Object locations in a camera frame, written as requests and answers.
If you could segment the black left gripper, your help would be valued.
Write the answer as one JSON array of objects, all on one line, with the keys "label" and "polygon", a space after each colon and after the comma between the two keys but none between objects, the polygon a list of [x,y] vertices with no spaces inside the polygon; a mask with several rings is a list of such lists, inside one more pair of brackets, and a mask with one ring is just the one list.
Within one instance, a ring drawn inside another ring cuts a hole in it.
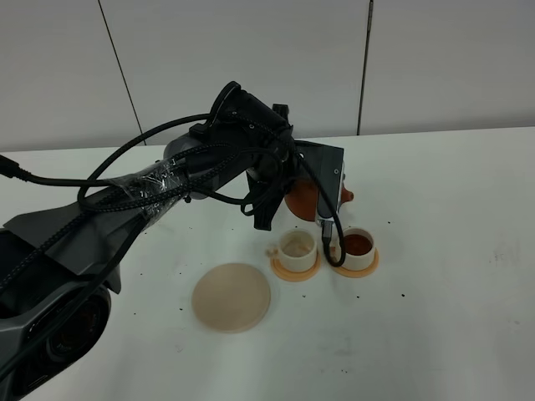
[{"label": "black left gripper", "polygon": [[[208,195],[218,201],[253,208],[253,227],[272,230],[272,221],[285,196],[293,169],[293,127],[287,104],[266,106],[235,81],[217,95],[208,120],[211,140],[225,142],[239,155],[219,176]],[[242,172],[247,173],[249,193],[243,199],[216,193]]]}]

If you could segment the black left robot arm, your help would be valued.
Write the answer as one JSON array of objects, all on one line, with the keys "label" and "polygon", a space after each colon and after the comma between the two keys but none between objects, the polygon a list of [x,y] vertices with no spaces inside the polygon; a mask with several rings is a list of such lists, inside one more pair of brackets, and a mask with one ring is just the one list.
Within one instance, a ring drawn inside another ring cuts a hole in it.
[{"label": "black left robot arm", "polygon": [[189,128],[137,173],[103,176],[126,146],[85,180],[39,177],[2,158],[6,177],[78,191],[70,205],[15,216],[1,229],[2,399],[25,397],[96,344],[121,288],[120,262],[178,201],[219,199],[245,175],[249,191],[234,204],[269,230],[296,165],[288,114],[287,105],[267,106],[231,82],[209,113],[151,129]]}]

